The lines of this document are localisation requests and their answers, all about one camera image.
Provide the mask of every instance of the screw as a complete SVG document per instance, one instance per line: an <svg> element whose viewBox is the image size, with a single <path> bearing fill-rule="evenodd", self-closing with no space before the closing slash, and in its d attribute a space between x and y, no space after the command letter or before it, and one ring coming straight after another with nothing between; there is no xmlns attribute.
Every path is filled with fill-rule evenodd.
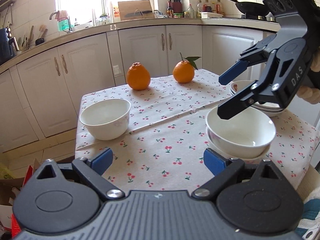
<svg viewBox="0 0 320 240"><path fill-rule="evenodd" d="M210 195L210 191L206 188L198 188L195 190L195 195L197 197L207 197Z"/></svg>
<svg viewBox="0 0 320 240"><path fill-rule="evenodd" d="M274 84L271 88L272 91L277 91L279 89L280 85L277 83L277 84Z"/></svg>
<svg viewBox="0 0 320 240"><path fill-rule="evenodd" d="M107 196L110 198L117 199L117 198L124 197L124 193L119 189L111 189L111 190L107 191Z"/></svg>
<svg viewBox="0 0 320 240"><path fill-rule="evenodd" d="M255 84L253 84L252 86L251 86L251 90L254 90L256 87L257 87L258 85L257 85L257 83L255 83Z"/></svg>

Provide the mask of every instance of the cardboard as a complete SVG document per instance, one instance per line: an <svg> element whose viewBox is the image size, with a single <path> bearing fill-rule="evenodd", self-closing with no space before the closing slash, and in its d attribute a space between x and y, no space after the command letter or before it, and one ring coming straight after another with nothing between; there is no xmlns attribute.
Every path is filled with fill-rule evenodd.
<svg viewBox="0 0 320 240"><path fill-rule="evenodd" d="M150 0L118 2L118 7L119 7L119 14L120 14L121 21L155 17L152 12ZM142 16L140 12L143 12L143 11L151 11L151 13L145 13ZM132 14L135 12L136 12L135 16L126 17L127 14Z"/></svg>
<svg viewBox="0 0 320 240"><path fill-rule="evenodd" d="M71 156L57 163L71 163L74 159L75 157ZM33 174L39 167L40 163L37 159L34 159L33 165L29 166L29 174ZM11 229L12 206L9 203L9 199L15 199L12 188L16 187L20 190L27 180L27 176L16 179L0 179L0 225L3 227Z"/></svg>

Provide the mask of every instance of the table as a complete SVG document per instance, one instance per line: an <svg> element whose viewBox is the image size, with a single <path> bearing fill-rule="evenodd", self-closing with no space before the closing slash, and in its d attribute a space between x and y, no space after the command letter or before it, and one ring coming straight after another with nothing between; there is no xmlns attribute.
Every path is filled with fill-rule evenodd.
<svg viewBox="0 0 320 240"><path fill-rule="evenodd" d="M203 163L205 116L212 104L230 96L216 74L198 70L192 82L172 76L152 78L148 89L128 85L84 95L80 113L108 98L132 104L129 128L111 141L95 140L78 122L75 157L90 158L110 147L114 160L103 177L128 193L139 190L194 191L213 175ZM271 159L296 189L307 172L320 132L290 111L272 118L277 135L264 158Z"/></svg>

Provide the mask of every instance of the stacked bowls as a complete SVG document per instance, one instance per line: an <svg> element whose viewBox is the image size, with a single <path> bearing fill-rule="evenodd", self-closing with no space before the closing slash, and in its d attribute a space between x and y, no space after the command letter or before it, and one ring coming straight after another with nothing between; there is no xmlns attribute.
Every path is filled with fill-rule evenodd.
<svg viewBox="0 0 320 240"><path fill-rule="evenodd" d="M237 92L241 91L243 88L247 87L252 82L253 82L252 80L239 80L239 81L233 82L230 85L231 95L234 95ZM263 105L256 102L251 107L260 110L261 112L265 113L269 117L280 115L284 111L284 109L282 109L278 104L268 103L268 102L264 103Z"/></svg>

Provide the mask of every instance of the person's hand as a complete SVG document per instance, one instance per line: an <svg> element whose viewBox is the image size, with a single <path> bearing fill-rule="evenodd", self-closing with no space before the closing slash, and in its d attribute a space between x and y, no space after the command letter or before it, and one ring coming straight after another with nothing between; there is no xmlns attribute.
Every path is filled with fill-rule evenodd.
<svg viewBox="0 0 320 240"><path fill-rule="evenodd" d="M313 55L311 70L314 72L320 71L320 50ZM313 105L320 102L320 90L318 88L301 86L297 92L297 96Z"/></svg>

